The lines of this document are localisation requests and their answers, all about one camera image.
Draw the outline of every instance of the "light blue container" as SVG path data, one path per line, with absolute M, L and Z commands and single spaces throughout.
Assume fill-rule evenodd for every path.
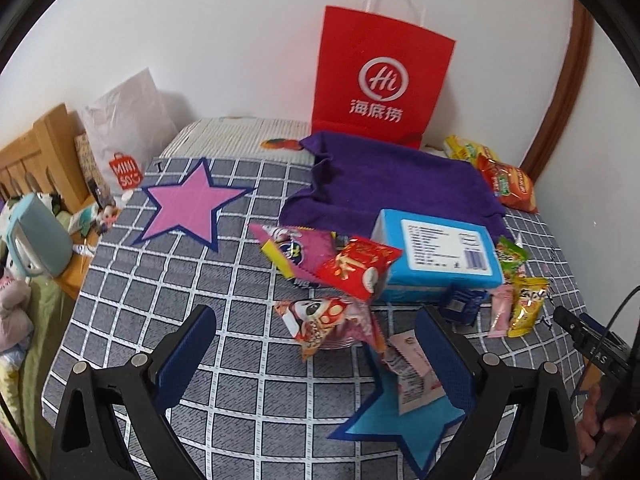
M 380 286 L 381 301 L 432 303 L 452 283 L 484 290 L 504 281 L 484 226 L 383 209 L 371 238 L 402 249 Z
M 73 253 L 71 236 L 35 193 L 12 209 L 6 245 L 18 274 L 28 278 L 40 274 L 58 277 Z

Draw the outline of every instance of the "yellow snack package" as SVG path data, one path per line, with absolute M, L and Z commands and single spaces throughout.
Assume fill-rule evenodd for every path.
M 514 301 L 507 337 L 519 337 L 533 330 L 548 286 L 546 278 L 516 277 L 513 280 Z
M 478 155 L 480 153 L 490 160 L 500 161 L 491 148 L 472 140 L 462 139 L 456 135 L 450 135 L 444 139 L 444 152 L 449 158 L 470 162 L 474 168 L 478 167 Z

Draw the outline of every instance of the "wooden bed frame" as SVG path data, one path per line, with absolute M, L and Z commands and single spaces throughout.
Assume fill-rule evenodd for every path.
M 4 200 L 32 191 L 58 193 L 70 213 L 89 195 L 74 138 L 78 124 L 64 104 L 33 123 L 33 128 L 0 150 L 0 196 Z

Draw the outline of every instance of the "orange snack bag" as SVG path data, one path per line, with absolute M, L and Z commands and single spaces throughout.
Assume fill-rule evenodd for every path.
M 537 213 L 533 182 L 520 168 L 478 155 L 478 170 L 500 202 L 513 209 Z

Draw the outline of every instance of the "purple towel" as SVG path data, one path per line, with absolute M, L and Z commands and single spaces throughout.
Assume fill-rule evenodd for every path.
M 511 238 L 505 209 L 468 162 L 363 137 L 318 132 L 300 141 L 316 156 L 312 184 L 292 195 L 280 224 L 369 237 L 381 209 L 485 226 Z

